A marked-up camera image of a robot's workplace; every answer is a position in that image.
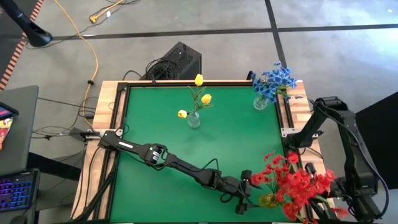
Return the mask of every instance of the green table surface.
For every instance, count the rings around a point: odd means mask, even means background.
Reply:
[[[200,110],[201,126],[191,129],[178,110],[192,109],[187,88],[132,88],[124,139],[159,143],[179,158],[203,167],[217,158],[223,176],[240,178],[243,170],[260,172],[264,155],[282,154],[275,105],[253,107],[251,86],[208,87],[214,107]],[[253,189],[258,203],[268,189]],[[112,222],[286,222],[281,207],[254,208],[235,214],[238,202],[221,203],[222,193],[201,187],[193,178],[166,167],[156,171],[122,153],[111,208]]]

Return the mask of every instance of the yellow vase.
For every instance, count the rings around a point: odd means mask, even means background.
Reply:
[[[275,208],[278,204],[279,202],[275,199],[275,195],[273,193],[261,195],[259,198],[260,207]]]

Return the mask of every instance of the yellow tulip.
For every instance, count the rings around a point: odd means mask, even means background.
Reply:
[[[211,101],[211,95],[210,94],[205,94],[202,98],[201,98],[201,102],[204,104],[209,104]]]
[[[188,113],[187,113],[185,110],[180,110],[180,111],[178,112],[178,116],[179,116],[180,118],[186,118],[187,115],[188,115]]]
[[[195,84],[201,86],[203,84],[203,75],[198,74],[195,78]]]

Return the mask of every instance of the concrete floor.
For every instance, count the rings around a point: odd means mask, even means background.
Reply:
[[[88,16],[108,2],[59,0],[80,30],[90,26]],[[350,26],[398,23],[394,0],[272,0],[278,27]],[[54,36],[75,31],[57,5],[46,0],[36,21]],[[127,5],[106,22],[85,34],[124,34],[179,30],[270,28],[263,0],[142,0]],[[293,76],[305,83],[309,98],[337,95],[357,112],[398,90],[398,29],[341,30],[280,33],[283,51]],[[130,69],[144,73],[148,62],[164,55],[181,41],[203,55],[203,74],[210,79],[244,79],[249,70],[263,71],[278,61],[272,33],[189,35],[96,39],[91,44],[99,59],[99,74],[91,96],[98,96],[103,80],[119,80]],[[47,49],[25,49],[7,89],[38,85],[39,96],[79,104],[86,81],[94,71],[90,49],[80,40]],[[88,103],[94,106],[95,100]],[[76,108],[39,101],[35,128],[69,126]],[[78,128],[87,128],[78,120]],[[336,126],[326,122],[320,139],[325,164],[343,175],[344,154]],[[55,158],[80,151],[83,144],[70,137],[51,141],[33,139],[31,151]],[[74,183],[61,185],[65,195]],[[398,192],[390,192],[383,223],[398,218]],[[382,208],[383,191],[375,197]],[[40,223],[68,220],[70,208],[45,210]]]

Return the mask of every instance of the rgb keyboard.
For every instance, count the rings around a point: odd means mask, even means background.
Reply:
[[[29,208],[34,183],[34,172],[0,177],[0,212]]]

